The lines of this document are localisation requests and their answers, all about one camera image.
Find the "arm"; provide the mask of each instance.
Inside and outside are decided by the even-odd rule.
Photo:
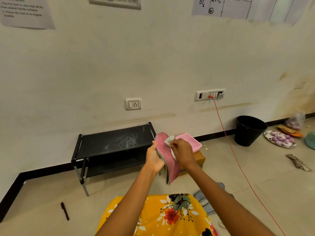
[[[190,144],[183,139],[171,142],[176,158],[197,183],[231,236],[275,236],[262,222],[229,196],[195,162]]]
[[[155,148],[156,142],[153,141],[153,145],[147,151],[146,163],[138,177],[96,236],[126,236],[134,234],[152,182],[156,174],[164,166],[164,162],[158,156]]]

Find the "red cable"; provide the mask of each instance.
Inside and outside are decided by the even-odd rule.
[[[213,99],[213,102],[215,103],[215,100],[214,100],[214,98],[213,98],[211,95],[209,95],[208,97],[209,97],[209,98],[212,98],[212,99]],[[219,117],[221,126],[222,126],[222,128],[223,128],[224,134],[225,134],[225,136],[226,136],[226,138],[227,138],[227,141],[228,141],[229,144],[230,144],[231,150],[232,150],[232,152],[233,152],[233,155],[234,155],[234,157],[235,157],[235,159],[236,159],[236,162],[237,162],[239,168],[241,169],[241,171],[242,171],[244,177],[246,178],[248,184],[250,185],[250,188],[252,189],[252,191],[253,191],[254,194],[256,195],[257,199],[258,199],[259,202],[262,204],[262,206],[265,208],[265,210],[267,210],[267,208],[264,206],[264,204],[262,203],[262,201],[261,201],[261,200],[259,199],[259,197],[257,196],[257,194],[256,194],[256,192],[254,191],[253,187],[251,186],[250,182],[248,181],[248,179],[247,179],[245,173],[243,172],[243,170],[242,170],[242,168],[241,168],[241,166],[240,166],[240,164],[239,164],[239,162],[238,162],[238,160],[237,160],[237,158],[236,158],[236,155],[235,155],[235,153],[234,153],[234,151],[233,151],[233,148],[232,148],[232,145],[231,145],[231,143],[230,143],[230,140],[229,140],[229,138],[227,137],[227,134],[226,134],[226,132],[225,132],[225,130],[224,130],[224,127],[223,127],[223,124],[222,124],[222,121],[221,121],[221,118],[220,118],[220,115],[219,115],[219,112],[218,112],[218,108],[217,108],[217,106],[216,106],[216,103],[215,103],[215,109],[217,110],[218,117]],[[272,219],[274,220],[274,222],[277,224],[277,226],[279,227],[279,229],[281,230],[281,232],[283,233],[283,235],[286,236],[285,233],[284,233],[284,232],[282,231],[282,229],[280,228],[280,226],[278,225],[277,221],[276,221],[276,220],[274,219],[274,217],[271,215],[271,213],[270,213],[268,210],[267,210],[267,212],[268,212],[268,214],[270,214],[271,218],[272,218]]]

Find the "pink shoe insole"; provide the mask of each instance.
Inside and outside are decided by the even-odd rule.
[[[172,183],[179,175],[180,163],[172,157],[171,150],[165,144],[165,140],[168,138],[168,135],[164,132],[160,132],[156,135],[155,141],[157,143],[157,150],[160,153],[160,156],[163,157],[163,160],[166,164],[166,171],[168,172],[169,177],[167,177],[167,184]]]

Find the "black trash bin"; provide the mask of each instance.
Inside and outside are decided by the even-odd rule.
[[[250,146],[267,129],[266,123],[251,116],[239,116],[234,140],[238,145]]]

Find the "yellow floral skirt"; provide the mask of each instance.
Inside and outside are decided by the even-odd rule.
[[[123,197],[109,203],[97,231]],[[134,236],[218,236],[201,204],[190,194],[150,195],[142,209]]]

